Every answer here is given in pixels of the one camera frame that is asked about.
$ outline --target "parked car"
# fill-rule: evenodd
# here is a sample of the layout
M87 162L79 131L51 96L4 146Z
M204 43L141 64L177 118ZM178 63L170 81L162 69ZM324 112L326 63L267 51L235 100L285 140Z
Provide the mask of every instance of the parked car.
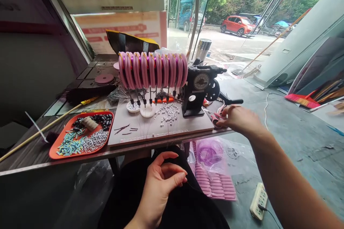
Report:
M226 31L229 31L239 37L246 35L249 38L255 36L252 34L249 35L250 32L253 31L254 27L255 25L253 25L247 17L232 15L228 16L222 22L221 32L225 33Z
M203 22L202 22L202 18L203 18L203 13L199 12L196 31L201 32L204 27L205 19L203 19ZM193 14L191 18L191 9L187 9L185 11L183 11L182 9L179 14L178 28L183 29L185 32L189 32L194 27L194 21L195 21L195 14Z

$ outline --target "sign board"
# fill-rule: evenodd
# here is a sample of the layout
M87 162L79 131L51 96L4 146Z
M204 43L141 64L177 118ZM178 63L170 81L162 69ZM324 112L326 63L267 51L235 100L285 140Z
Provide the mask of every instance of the sign board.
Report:
M165 11L74 15L74 18L96 54L114 54L107 39L107 29L150 38L160 48L167 47Z

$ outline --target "person's lap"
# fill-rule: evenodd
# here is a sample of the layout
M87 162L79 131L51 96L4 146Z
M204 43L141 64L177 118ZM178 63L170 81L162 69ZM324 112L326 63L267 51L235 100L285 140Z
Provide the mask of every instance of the person's lap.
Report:
M147 168L164 151L173 151L179 155L165 162L177 164L185 169L188 181L170 193L159 227L228 228L218 208L202 193L187 163L185 153L177 146L157 149L153 157L133 160L120 170L100 218L99 228L124 228L130 222L141 200Z

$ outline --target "wooden broom handle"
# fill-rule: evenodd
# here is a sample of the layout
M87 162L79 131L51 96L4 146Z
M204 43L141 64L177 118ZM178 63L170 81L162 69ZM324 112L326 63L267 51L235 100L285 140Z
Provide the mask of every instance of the wooden broom handle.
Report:
M79 104L76 107L72 108L71 110L69 110L67 113L61 115L59 118L57 118L55 121L51 122L50 124L48 124L47 126L45 126L43 129L41 129L41 131L45 131L46 129L50 128L52 125L54 125L55 123L57 123L59 120L61 120L62 118L64 118L66 115L70 114L71 112L73 112L75 109L78 109L79 107L83 106L83 104ZM32 135L30 138L28 138L26 141L24 141L23 143L19 144L18 146L16 146L14 149L12 149L11 151L9 151L8 153L6 153L3 157L0 158L0 162L3 161L5 158L9 157L10 155L12 155L14 152L16 152L18 149L24 147L27 143L29 143L30 141L32 141L34 138L36 138L38 135L40 135L40 132L36 132L34 135Z
M299 20L301 20L308 12L310 9L308 9L307 11L305 11L304 14L302 14L295 22L293 22L285 31L283 31L273 42L271 42L270 45L268 45L263 51L261 51L248 65L246 65L241 72L243 72L247 67L249 67L249 65L251 63L253 63L261 54L263 54L265 52L265 50L267 50L273 43L275 43L277 41L277 39L279 39L281 36L284 35L284 33L286 33L291 27L293 27Z

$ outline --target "dial gauge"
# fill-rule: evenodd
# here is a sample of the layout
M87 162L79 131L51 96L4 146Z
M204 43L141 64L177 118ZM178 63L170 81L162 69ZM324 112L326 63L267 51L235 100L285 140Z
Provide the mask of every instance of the dial gauge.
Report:
M197 90L203 90L209 85L209 76L205 73L198 74L193 80L193 86Z

